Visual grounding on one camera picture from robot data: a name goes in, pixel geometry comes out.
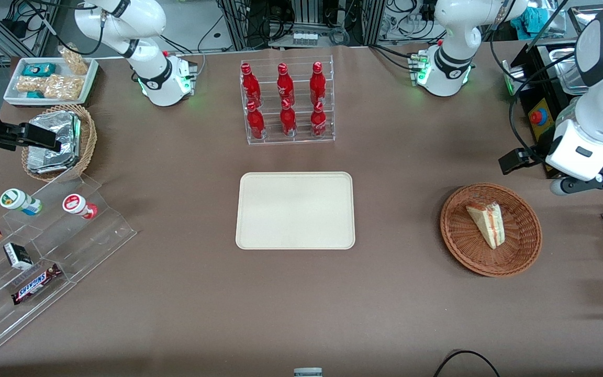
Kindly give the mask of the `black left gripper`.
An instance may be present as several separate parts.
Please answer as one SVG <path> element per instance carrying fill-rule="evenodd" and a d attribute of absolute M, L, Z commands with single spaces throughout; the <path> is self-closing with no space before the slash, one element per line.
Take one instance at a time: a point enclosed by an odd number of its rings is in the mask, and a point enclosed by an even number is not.
<path fill-rule="evenodd" d="M 530 164 L 542 164 L 548 166 L 545 160 L 546 151 L 540 148 L 514 149 L 510 154 L 506 154 L 499 158 L 499 167 L 503 175 L 508 175 L 514 170 L 526 168 Z"/>

